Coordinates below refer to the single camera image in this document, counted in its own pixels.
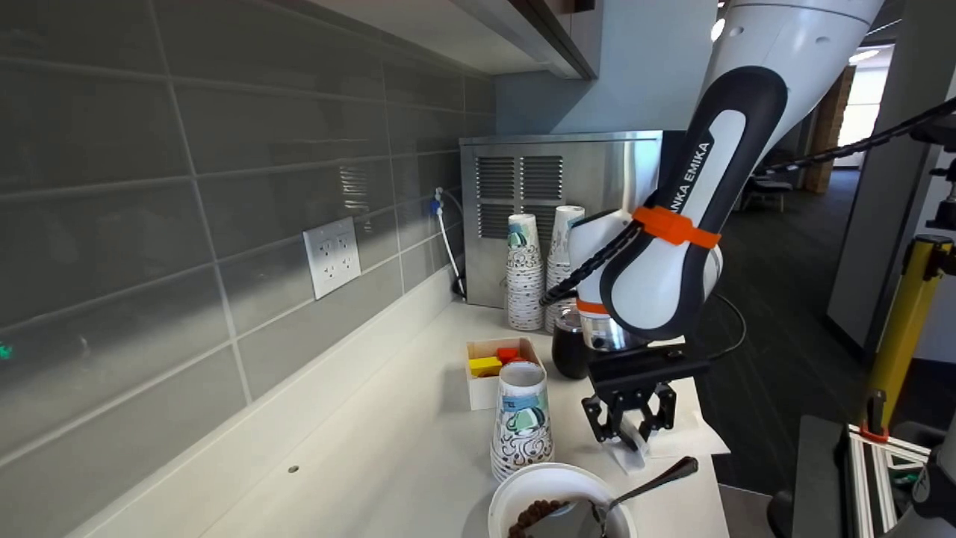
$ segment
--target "kitchen counter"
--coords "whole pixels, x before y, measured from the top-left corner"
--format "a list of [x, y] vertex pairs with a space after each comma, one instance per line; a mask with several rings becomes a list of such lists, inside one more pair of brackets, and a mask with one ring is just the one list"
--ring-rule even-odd
[[[471, 411], [467, 339], [514, 336], [505, 314], [449, 302], [443, 275], [260, 396], [74, 534], [486, 538], [493, 408]], [[523, 333], [549, 366], [549, 336]], [[697, 411], [694, 380], [673, 383]], [[628, 489], [680, 453], [620, 472], [585, 423], [589, 383], [549, 371], [555, 459]], [[726, 538], [710, 457], [628, 501], [635, 534]]]

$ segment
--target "yellow pole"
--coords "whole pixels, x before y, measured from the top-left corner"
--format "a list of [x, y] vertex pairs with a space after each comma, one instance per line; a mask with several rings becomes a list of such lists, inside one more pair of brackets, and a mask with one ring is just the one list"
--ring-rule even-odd
[[939, 239], [927, 239], [927, 235], [918, 235], [910, 241], [907, 263], [904, 263], [904, 271], [903, 271], [903, 281], [900, 281], [900, 290], [895, 290], [895, 297], [891, 306], [888, 330], [879, 347], [876, 366], [871, 366], [870, 387], [867, 387], [867, 396], [871, 396], [879, 392], [885, 396], [882, 411], [876, 414], [876, 423], [871, 423], [871, 427], [879, 427], [876, 432], [891, 429], [907, 365], [918, 351], [924, 323], [930, 317], [930, 303], [934, 296], [934, 282], [942, 278], [942, 271], [930, 269], [930, 260], [939, 247], [949, 250], [952, 244], [939, 241]]

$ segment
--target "upper cabinet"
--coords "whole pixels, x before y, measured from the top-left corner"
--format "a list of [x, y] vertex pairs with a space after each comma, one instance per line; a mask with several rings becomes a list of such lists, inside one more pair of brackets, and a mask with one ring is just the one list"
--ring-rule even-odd
[[310, 0], [486, 73], [598, 78], [600, 0]]

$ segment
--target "bowl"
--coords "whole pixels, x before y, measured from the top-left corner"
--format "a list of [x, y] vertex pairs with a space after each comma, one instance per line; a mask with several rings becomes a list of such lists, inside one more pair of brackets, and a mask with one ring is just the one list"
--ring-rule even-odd
[[[540, 499], [608, 501], [611, 495], [616, 489], [589, 469], [568, 465], [568, 462], [531, 462], [499, 480], [486, 508], [486, 538], [508, 538], [508, 528], [531, 501], [540, 501]], [[628, 510], [616, 508], [608, 514], [608, 534], [611, 538], [634, 534], [634, 522]]]

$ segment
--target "electrical outlet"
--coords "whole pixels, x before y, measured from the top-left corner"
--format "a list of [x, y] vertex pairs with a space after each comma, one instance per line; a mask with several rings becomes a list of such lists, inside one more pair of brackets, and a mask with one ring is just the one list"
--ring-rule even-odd
[[304, 230], [301, 241], [316, 297], [362, 275], [352, 218]]

